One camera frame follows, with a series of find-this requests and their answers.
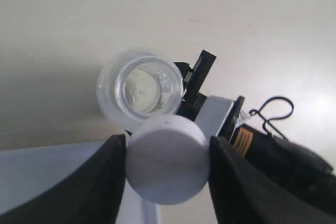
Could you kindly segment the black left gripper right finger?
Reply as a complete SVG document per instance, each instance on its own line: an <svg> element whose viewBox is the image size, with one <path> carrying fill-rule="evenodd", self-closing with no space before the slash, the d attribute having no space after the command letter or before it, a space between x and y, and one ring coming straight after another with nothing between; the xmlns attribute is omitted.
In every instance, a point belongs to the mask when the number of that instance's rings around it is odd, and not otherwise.
<svg viewBox="0 0 336 224"><path fill-rule="evenodd" d="M223 137L211 137L209 190L218 223L335 223L242 158Z"/></svg>

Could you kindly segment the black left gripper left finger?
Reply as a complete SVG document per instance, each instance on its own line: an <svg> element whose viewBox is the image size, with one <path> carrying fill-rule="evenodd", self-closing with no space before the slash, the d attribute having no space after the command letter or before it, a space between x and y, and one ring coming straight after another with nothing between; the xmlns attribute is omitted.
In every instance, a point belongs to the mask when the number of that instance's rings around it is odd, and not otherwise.
<svg viewBox="0 0 336 224"><path fill-rule="evenodd" d="M1 223L115 223L125 187L125 135L113 135L76 171L1 215Z"/></svg>

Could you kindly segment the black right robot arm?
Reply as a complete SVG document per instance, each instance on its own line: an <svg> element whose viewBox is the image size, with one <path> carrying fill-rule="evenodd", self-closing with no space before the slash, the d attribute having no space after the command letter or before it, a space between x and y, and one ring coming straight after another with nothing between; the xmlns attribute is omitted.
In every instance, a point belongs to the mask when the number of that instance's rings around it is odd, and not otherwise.
<svg viewBox="0 0 336 224"><path fill-rule="evenodd" d="M251 109L249 116L263 120L262 131L245 123L243 96L236 100L223 99L229 106L219 126L218 136L225 137L242 157L273 182L299 199L335 215L335 174L333 167L313 151L289 141L278 129L276 135L267 127L272 121L284 120L293 114L291 100L282 96L271 97L259 109Z"/></svg>

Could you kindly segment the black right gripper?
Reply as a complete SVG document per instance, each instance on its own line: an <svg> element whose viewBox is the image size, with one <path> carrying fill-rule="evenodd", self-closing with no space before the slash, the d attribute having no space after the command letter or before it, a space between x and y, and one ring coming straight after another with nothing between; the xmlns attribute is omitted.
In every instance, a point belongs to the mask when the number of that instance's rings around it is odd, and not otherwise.
<svg viewBox="0 0 336 224"><path fill-rule="evenodd" d="M199 115L200 110L204 107L205 101L208 99L208 97L200 93L199 90L215 60L216 56L206 50L202 50L193 67L187 62L174 63L183 77L183 87L185 91L177 112L178 115L194 122L196 121L196 117ZM233 101L233 105L228 110L226 119L219 127L220 136L232 136L234 131L238 128L238 121L244 101L245 98L243 96L239 96Z"/></svg>

